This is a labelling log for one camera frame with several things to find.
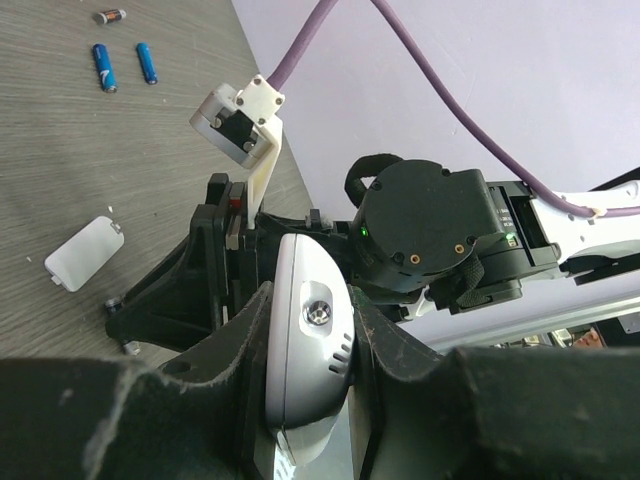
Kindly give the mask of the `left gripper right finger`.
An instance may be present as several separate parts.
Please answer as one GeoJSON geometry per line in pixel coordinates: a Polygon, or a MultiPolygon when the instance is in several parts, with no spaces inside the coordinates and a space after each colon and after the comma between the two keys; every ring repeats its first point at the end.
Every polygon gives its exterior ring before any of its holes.
{"type": "Polygon", "coordinates": [[[351,288],[358,479],[635,479],[639,352],[457,348],[440,355],[351,288]]]}

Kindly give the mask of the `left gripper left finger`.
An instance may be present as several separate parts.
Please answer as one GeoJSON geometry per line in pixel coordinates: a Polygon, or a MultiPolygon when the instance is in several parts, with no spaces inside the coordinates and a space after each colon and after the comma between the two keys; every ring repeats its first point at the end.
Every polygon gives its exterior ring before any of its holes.
{"type": "Polygon", "coordinates": [[[5,479],[270,479],[273,286],[159,368],[131,357],[1,362],[5,479]]]}

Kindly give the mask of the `white remote control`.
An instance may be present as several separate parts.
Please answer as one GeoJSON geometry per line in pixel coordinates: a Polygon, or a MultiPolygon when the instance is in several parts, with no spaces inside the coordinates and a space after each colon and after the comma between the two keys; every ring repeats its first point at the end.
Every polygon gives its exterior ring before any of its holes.
{"type": "Polygon", "coordinates": [[[346,399],[354,308],[336,262],[314,239],[282,237],[273,285],[265,419],[294,467],[326,448],[346,399]]]}

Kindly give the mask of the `blue battery right one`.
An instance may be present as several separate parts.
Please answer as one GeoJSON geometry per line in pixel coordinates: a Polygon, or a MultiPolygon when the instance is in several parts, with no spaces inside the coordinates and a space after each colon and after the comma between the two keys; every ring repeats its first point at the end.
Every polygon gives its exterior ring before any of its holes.
{"type": "Polygon", "coordinates": [[[145,82],[148,85],[156,85],[158,83],[158,75],[154,66],[149,45],[144,42],[139,42],[136,45],[136,53],[145,82]]]}

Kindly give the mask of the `blue battery left one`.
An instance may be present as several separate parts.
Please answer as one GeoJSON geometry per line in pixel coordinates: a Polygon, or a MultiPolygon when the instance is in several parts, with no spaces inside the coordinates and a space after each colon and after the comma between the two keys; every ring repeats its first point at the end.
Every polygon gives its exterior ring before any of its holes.
{"type": "Polygon", "coordinates": [[[92,53],[101,88],[105,93],[115,93],[118,89],[111,59],[104,44],[94,44],[92,53]]]}

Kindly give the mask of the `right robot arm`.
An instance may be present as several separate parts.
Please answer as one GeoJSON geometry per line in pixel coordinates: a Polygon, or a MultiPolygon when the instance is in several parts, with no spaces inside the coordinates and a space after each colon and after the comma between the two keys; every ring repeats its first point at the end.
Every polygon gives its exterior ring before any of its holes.
{"type": "Polygon", "coordinates": [[[122,298],[107,334],[182,352],[221,328],[275,276],[287,234],[317,241],[343,278],[391,321],[423,306],[466,313],[509,302],[544,276],[589,284],[639,267],[637,216],[581,218],[521,181],[488,182],[392,154],[358,159],[345,192],[351,221],[249,211],[249,186],[214,174],[187,237],[122,298]]]}

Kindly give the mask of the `black battery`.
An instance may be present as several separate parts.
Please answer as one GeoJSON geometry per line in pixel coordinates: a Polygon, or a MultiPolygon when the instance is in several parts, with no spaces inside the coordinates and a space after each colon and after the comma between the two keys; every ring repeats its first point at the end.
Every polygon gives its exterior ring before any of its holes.
{"type": "Polygon", "coordinates": [[[108,317],[106,324],[107,334],[118,342],[121,351],[125,355],[138,356],[141,351],[139,342],[123,336],[123,321],[126,319],[121,314],[124,308],[123,300],[120,297],[110,298],[104,303],[104,307],[108,317]]]}
{"type": "Polygon", "coordinates": [[[124,20],[127,13],[123,9],[111,9],[100,11],[94,14],[94,20],[99,25],[108,25],[124,20]]]}

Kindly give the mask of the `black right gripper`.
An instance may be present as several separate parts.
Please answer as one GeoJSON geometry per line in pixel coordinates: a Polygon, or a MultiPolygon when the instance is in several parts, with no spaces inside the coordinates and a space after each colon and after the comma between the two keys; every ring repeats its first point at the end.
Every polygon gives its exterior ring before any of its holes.
{"type": "Polygon", "coordinates": [[[261,210],[250,229],[246,190],[224,173],[211,176],[188,235],[120,297],[124,337],[178,352],[191,348],[274,279],[279,244],[288,233],[318,241],[349,272],[348,221],[324,219],[318,209],[303,219],[261,210]]]}

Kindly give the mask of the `blue battery one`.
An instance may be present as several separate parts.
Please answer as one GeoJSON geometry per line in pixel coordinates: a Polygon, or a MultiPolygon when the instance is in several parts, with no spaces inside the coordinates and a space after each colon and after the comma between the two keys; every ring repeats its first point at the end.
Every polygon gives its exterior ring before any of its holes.
{"type": "Polygon", "coordinates": [[[101,88],[105,93],[115,93],[118,89],[111,59],[104,44],[94,44],[92,53],[101,88]]]}
{"type": "Polygon", "coordinates": [[[144,42],[139,42],[136,45],[136,53],[145,82],[148,85],[156,85],[158,83],[158,75],[154,66],[149,45],[144,42]]]}

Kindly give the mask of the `white battery cover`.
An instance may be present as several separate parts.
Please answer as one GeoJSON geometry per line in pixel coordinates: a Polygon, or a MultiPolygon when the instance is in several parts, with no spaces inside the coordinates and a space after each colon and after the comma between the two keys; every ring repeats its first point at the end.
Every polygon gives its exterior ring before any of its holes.
{"type": "Polygon", "coordinates": [[[68,292],[80,290],[124,245],[119,224],[98,216],[44,260],[54,284],[68,292]]]}

